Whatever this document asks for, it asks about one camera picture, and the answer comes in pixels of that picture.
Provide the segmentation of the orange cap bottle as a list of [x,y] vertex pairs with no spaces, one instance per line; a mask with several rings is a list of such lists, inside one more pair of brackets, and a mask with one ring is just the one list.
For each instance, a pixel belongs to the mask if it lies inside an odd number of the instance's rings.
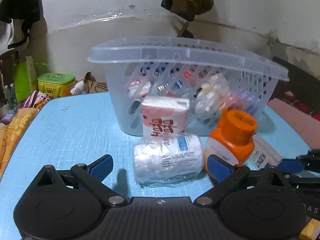
[[250,114],[225,109],[204,147],[204,169],[208,171],[208,158],[212,154],[231,165],[243,163],[254,150],[253,135],[257,127]]

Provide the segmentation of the white pink carton box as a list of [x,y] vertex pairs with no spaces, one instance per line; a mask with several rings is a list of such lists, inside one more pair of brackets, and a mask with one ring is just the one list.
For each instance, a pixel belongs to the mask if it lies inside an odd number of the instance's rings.
[[142,102],[143,137],[158,138],[184,133],[190,100],[167,96],[146,96]]

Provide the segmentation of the white striped card packet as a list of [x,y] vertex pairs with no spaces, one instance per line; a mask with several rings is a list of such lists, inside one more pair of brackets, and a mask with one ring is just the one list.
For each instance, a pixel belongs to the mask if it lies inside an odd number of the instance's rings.
[[258,170],[267,165],[277,166],[282,161],[278,152],[267,143],[260,135],[253,135],[254,151],[249,156],[248,161]]

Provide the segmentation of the white wrapped roll pack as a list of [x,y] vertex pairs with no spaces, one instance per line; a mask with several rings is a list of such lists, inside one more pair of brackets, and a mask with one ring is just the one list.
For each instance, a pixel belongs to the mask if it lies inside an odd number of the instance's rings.
[[203,166],[202,144],[193,134],[142,140],[133,147],[133,172],[138,184],[176,183],[197,176]]

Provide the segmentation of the dark wooden headboard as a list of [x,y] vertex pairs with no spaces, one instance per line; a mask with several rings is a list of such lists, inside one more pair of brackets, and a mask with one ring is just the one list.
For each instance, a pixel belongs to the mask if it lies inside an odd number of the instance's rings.
[[278,81],[271,99],[284,101],[319,120],[319,80],[278,57],[272,60],[288,69],[289,81]]

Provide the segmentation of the orange floral blanket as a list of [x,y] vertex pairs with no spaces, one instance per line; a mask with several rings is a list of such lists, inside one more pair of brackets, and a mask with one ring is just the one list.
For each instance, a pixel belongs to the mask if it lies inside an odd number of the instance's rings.
[[1,178],[17,144],[38,112],[35,108],[20,109],[10,124],[1,128]]

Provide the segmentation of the clear plastic basket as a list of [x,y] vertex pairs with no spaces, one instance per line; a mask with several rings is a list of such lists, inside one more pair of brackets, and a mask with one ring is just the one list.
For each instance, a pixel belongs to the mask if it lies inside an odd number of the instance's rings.
[[224,109],[257,118],[278,81],[289,71],[251,51],[224,43],[182,37],[125,37],[91,49],[89,62],[101,64],[120,128],[143,134],[146,96],[190,101],[186,131],[207,136]]

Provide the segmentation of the green yellow lidded box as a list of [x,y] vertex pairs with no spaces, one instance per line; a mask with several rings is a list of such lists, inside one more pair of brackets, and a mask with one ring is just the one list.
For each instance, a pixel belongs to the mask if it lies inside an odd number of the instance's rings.
[[75,85],[72,74],[44,73],[37,78],[39,91],[51,99],[69,95],[69,90]]

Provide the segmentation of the green paper bag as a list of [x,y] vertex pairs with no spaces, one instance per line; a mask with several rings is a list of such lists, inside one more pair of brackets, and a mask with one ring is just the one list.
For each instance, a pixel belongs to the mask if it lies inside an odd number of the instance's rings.
[[17,63],[14,67],[14,87],[18,103],[38,90],[37,72],[31,56],[26,56],[25,61]]

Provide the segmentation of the white black hanging jacket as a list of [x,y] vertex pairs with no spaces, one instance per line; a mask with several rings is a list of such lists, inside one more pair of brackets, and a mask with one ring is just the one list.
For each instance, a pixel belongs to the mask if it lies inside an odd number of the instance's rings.
[[41,16],[41,0],[1,0],[1,23],[9,31],[7,50],[27,48],[30,30]]

